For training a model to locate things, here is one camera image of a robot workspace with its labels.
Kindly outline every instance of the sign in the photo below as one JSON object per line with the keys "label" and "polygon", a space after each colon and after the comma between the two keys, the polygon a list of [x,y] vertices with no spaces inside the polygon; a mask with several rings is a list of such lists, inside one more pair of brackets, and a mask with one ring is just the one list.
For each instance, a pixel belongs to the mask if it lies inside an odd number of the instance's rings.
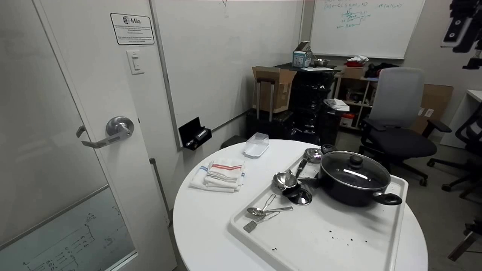
{"label": "sign", "polygon": [[150,18],[130,14],[111,13],[110,19],[119,45],[154,44]]}

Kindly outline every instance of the lid knob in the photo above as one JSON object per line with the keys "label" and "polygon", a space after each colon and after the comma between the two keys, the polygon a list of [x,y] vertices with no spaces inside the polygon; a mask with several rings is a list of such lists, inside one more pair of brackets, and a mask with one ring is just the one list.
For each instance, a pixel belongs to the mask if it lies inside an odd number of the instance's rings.
{"label": "lid knob", "polygon": [[363,164],[363,158],[361,158],[360,156],[352,155],[348,159],[348,165],[352,168],[360,169],[362,168],[362,164]]}

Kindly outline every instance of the whiteboard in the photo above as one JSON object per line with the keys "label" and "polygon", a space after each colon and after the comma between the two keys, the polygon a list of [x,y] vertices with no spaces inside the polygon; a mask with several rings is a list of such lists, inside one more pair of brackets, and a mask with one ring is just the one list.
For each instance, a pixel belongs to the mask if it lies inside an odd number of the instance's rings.
{"label": "whiteboard", "polygon": [[425,0],[318,0],[315,54],[403,59]]}
{"label": "whiteboard", "polygon": [[291,62],[298,45],[303,1],[151,2],[177,128],[199,116],[214,129],[244,113],[251,67]]}
{"label": "whiteboard", "polygon": [[0,250],[0,270],[103,271],[134,254],[108,186]]}

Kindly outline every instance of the round table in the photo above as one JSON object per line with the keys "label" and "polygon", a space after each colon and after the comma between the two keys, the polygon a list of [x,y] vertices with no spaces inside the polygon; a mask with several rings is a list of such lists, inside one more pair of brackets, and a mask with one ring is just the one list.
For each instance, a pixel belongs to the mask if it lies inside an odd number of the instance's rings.
{"label": "round table", "polygon": [[[271,182],[273,175],[286,170],[312,144],[276,140],[258,159],[243,156],[244,143],[219,150],[199,163],[187,175],[174,204],[174,235],[179,253],[189,271],[274,271],[263,259],[228,232],[230,217]],[[189,183],[198,168],[215,158],[246,160],[246,178],[241,190],[222,193],[198,190]],[[427,271],[427,245],[415,215],[408,206],[402,222],[396,271]]]}

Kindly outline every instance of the door handle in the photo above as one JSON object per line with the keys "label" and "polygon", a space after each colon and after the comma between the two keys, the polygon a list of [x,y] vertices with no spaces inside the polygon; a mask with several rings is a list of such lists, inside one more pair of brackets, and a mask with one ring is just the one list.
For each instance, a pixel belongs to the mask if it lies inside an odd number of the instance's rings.
{"label": "door handle", "polygon": [[134,123],[131,120],[121,116],[115,117],[110,119],[106,125],[106,132],[109,137],[97,142],[82,141],[82,144],[94,149],[100,149],[117,141],[130,138],[133,131]]}

